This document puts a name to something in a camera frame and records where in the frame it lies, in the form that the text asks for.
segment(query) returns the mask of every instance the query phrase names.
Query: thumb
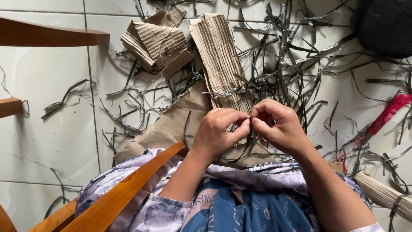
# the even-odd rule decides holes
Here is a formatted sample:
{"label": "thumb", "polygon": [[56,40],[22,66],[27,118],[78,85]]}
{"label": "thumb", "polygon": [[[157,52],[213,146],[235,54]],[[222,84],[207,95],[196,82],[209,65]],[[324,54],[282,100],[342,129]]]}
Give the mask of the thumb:
{"label": "thumb", "polygon": [[250,121],[246,119],[242,122],[242,124],[234,130],[234,132],[230,133],[229,139],[233,143],[237,143],[242,140],[244,137],[248,136],[250,132]]}
{"label": "thumb", "polygon": [[253,129],[265,138],[267,138],[268,135],[272,133],[272,128],[270,128],[264,121],[258,118],[252,118],[252,125]]}

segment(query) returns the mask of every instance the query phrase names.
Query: woman's left hand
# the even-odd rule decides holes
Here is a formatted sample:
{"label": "woman's left hand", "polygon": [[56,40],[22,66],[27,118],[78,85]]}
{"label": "woman's left hand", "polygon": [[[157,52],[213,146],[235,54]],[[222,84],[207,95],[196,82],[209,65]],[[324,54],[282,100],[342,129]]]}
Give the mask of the woman's left hand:
{"label": "woman's left hand", "polygon": [[[249,117],[247,113],[234,109],[212,109],[203,117],[189,154],[197,161],[210,165],[249,134]],[[233,123],[239,127],[229,132],[227,128]]]}

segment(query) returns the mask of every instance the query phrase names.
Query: red utility knife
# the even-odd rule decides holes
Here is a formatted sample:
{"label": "red utility knife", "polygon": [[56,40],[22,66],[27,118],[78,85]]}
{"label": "red utility knife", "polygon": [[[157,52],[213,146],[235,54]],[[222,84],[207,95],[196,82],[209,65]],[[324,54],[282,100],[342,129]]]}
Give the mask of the red utility knife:
{"label": "red utility knife", "polygon": [[390,105],[382,112],[381,115],[369,127],[365,137],[361,140],[362,145],[374,136],[382,127],[392,119],[398,110],[412,101],[412,94],[399,94],[392,99]]}

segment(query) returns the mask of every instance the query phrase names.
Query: clothing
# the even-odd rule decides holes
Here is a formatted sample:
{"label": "clothing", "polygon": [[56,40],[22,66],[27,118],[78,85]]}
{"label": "clothing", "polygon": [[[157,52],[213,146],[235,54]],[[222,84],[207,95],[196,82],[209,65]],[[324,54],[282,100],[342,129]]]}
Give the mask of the clothing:
{"label": "clothing", "polygon": [[[127,159],[94,178],[80,191],[75,215],[84,212],[122,179],[163,150],[146,150],[142,156]],[[193,201],[180,202],[157,196],[179,164],[180,162],[169,171],[146,199],[136,195],[126,206],[134,211],[133,215],[124,217],[122,213],[119,214],[110,230],[122,232],[316,232],[323,230],[297,163],[265,165],[248,170],[210,165],[200,181]],[[337,175],[370,208],[370,202],[362,190],[352,180],[339,173]],[[379,224],[375,224],[354,230],[354,232],[368,231],[383,232],[383,229]]]}

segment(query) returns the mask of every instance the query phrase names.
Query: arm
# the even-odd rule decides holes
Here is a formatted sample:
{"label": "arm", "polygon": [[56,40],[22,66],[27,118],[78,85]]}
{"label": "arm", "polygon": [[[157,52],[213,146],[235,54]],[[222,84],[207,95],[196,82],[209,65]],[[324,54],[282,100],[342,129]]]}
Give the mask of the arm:
{"label": "arm", "polygon": [[[250,116],[255,131],[299,163],[326,231],[348,232],[377,222],[368,206],[312,146],[293,109],[265,99],[255,105]],[[270,118],[276,121],[272,128],[267,125]]]}
{"label": "arm", "polygon": [[[239,125],[230,133],[227,128]],[[159,196],[176,201],[192,201],[194,192],[206,169],[223,152],[249,133],[249,115],[234,109],[215,108],[200,123],[191,150],[167,182]]]}

